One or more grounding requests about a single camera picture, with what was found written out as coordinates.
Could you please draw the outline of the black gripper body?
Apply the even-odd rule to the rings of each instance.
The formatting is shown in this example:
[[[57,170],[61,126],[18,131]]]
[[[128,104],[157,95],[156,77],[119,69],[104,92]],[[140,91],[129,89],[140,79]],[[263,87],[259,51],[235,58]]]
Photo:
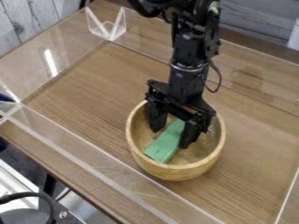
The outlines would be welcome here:
[[[208,62],[195,66],[172,62],[168,81],[149,80],[144,97],[147,103],[160,102],[167,115],[173,115],[184,123],[191,119],[203,120],[203,132],[208,131],[211,120],[216,115],[215,109],[203,99],[209,66]]]

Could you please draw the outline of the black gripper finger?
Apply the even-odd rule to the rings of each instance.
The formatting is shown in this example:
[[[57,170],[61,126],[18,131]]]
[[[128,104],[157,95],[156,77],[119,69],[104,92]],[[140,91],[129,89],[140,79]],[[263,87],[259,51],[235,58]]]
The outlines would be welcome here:
[[[164,110],[164,105],[157,101],[149,101],[147,108],[149,128],[156,133],[165,126],[167,111]]]
[[[187,149],[189,145],[197,140],[200,133],[203,132],[204,122],[203,120],[191,119],[185,124],[181,131],[179,148]]]

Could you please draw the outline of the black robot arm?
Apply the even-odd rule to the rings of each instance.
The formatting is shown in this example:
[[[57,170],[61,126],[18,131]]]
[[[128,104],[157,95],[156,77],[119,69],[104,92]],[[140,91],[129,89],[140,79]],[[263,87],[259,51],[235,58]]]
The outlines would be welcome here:
[[[145,18],[161,17],[172,25],[172,58],[167,82],[149,80],[145,99],[152,131],[172,115],[183,120],[179,147],[185,149],[208,131],[216,110],[203,99],[208,89],[211,58],[220,49],[220,0],[127,0]]]

